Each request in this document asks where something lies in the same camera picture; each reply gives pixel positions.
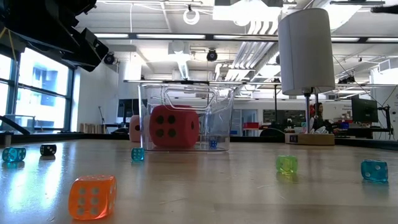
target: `white cylinder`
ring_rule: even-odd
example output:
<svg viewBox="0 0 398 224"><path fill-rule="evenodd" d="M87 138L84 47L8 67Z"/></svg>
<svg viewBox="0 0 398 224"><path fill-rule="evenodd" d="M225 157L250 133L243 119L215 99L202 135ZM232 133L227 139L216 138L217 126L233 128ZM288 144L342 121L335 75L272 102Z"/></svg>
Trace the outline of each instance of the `white cylinder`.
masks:
<svg viewBox="0 0 398 224"><path fill-rule="evenodd" d="M335 89L328 12L306 9L281 20L278 27L280 75L285 95Z"/></svg>

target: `die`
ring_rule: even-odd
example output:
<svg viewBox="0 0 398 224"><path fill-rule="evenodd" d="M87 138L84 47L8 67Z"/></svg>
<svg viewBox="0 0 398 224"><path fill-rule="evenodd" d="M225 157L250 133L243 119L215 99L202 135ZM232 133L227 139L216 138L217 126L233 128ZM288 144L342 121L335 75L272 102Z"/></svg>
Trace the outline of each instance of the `die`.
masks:
<svg viewBox="0 0 398 224"><path fill-rule="evenodd" d="M40 146L40 154L42 156L52 156L57 152L57 145L43 144Z"/></svg>
<svg viewBox="0 0 398 224"><path fill-rule="evenodd" d="M276 160L276 169L282 174L295 174L297 167L298 162L295 156L278 156Z"/></svg>
<svg viewBox="0 0 398 224"><path fill-rule="evenodd" d="M210 149L216 149L217 148L217 140L210 140L209 146L210 146Z"/></svg>
<svg viewBox="0 0 398 224"><path fill-rule="evenodd" d="M365 159L361 163L362 177L366 180L378 182L388 181L388 167L384 161Z"/></svg>
<svg viewBox="0 0 398 224"><path fill-rule="evenodd" d="M2 151L2 159L6 162L23 161L26 156L24 147L7 147Z"/></svg>
<svg viewBox="0 0 398 224"><path fill-rule="evenodd" d="M131 149L131 159L133 161L143 161L144 160L144 148L135 147Z"/></svg>
<svg viewBox="0 0 398 224"><path fill-rule="evenodd" d="M69 193L69 214L77 220L94 220L112 214L116 203L113 175L79 177Z"/></svg>
<svg viewBox="0 0 398 224"><path fill-rule="evenodd" d="M141 134L139 127L139 115L133 115L130 119L129 137L131 142L140 142Z"/></svg>
<svg viewBox="0 0 398 224"><path fill-rule="evenodd" d="M156 106L150 114L149 134L160 147L192 147L199 136L198 114L190 106Z"/></svg>

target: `clear plastic container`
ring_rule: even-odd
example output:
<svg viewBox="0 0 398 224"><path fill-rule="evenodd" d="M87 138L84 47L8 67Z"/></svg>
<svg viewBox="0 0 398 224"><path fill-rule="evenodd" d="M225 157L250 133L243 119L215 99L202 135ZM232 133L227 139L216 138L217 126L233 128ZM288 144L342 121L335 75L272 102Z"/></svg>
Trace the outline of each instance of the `clear plastic container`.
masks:
<svg viewBox="0 0 398 224"><path fill-rule="evenodd" d="M141 145L147 151L227 151L234 89L140 84Z"/></svg>

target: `translucent blue die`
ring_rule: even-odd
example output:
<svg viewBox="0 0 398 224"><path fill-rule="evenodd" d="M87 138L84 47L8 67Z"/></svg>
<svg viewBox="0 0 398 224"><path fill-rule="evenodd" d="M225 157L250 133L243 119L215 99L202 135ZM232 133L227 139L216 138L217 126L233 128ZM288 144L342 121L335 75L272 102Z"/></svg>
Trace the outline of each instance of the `translucent blue die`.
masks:
<svg viewBox="0 0 398 224"><path fill-rule="evenodd" d="M388 168L384 161L365 159L361 163L361 173L364 179L378 182L387 182Z"/></svg>
<svg viewBox="0 0 398 224"><path fill-rule="evenodd" d="M143 161L144 160L144 148L137 147L131 149L131 159L133 161Z"/></svg>
<svg viewBox="0 0 398 224"><path fill-rule="evenodd" d="M217 140L210 140L209 146L210 146L210 149L216 149L217 148Z"/></svg>
<svg viewBox="0 0 398 224"><path fill-rule="evenodd" d="M6 162L23 161L26 156L24 147L7 147L2 151L2 159Z"/></svg>

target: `computer monitor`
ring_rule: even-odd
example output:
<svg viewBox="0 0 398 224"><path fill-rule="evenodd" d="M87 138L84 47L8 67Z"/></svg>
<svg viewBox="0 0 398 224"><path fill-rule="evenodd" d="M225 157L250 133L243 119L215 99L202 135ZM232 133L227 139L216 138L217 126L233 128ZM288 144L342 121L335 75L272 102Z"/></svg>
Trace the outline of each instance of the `computer monitor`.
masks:
<svg viewBox="0 0 398 224"><path fill-rule="evenodd" d="M354 122L379 122L379 117L377 115L377 102L375 100L352 98L351 106L353 107Z"/></svg>

